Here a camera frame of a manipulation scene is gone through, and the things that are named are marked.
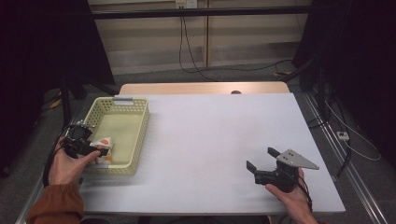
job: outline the wall outlet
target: wall outlet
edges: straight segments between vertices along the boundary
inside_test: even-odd
[[[198,8],[197,0],[186,0],[186,8]]]
[[[186,8],[186,0],[176,0],[176,8]]]
[[[337,132],[338,139],[348,141],[349,136],[347,135],[347,132]]]

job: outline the device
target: device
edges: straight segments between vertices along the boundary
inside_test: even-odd
[[[268,147],[268,154],[276,158],[276,169],[272,172],[257,170],[251,162],[247,161],[247,169],[254,174],[256,184],[272,184],[280,190],[289,193],[298,184],[299,167],[314,170],[319,169],[312,161],[309,161],[291,149],[279,153],[272,147]]]
[[[91,141],[88,139],[91,134],[90,126],[83,124],[82,122],[78,122],[71,126],[61,144],[61,147],[63,147],[66,154],[72,158],[77,158],[78,155],[87,156],[95,150],[99,150],[101,152],[99,157],[106,156],[109,151],[108,148],[90,146]]]

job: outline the wall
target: wall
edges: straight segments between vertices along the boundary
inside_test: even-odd
[[[89,2],[92,11],[175,8],[175,1],[147,1]],[[198,0],[198,8],[309,4],[307,0]],[[191,53],[199,67],[269,63],[291,58],[301,39],[305,20],[306,15],[295,14],[185,18]],[[180,38],[184,35],[180,18],[100,20],[96,25],[114,75],[179,68]],[[182,41],[183,67],[193,67],[185,36]]]

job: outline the white object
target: white object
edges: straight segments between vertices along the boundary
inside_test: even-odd
[[[80,193],[86,212],[285,213],[246,168],[251,161],[275,170],[268,147],[293,148],[320,167],[304,170],[314,212],[345,211],[292,93],[144,97],[150,122],[135,176],[85,175]]]

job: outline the wrist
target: wrist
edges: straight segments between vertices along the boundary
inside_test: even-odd
[[[318,224],[312,213],[304,213],[298,220],[294,220],[297,224]]]

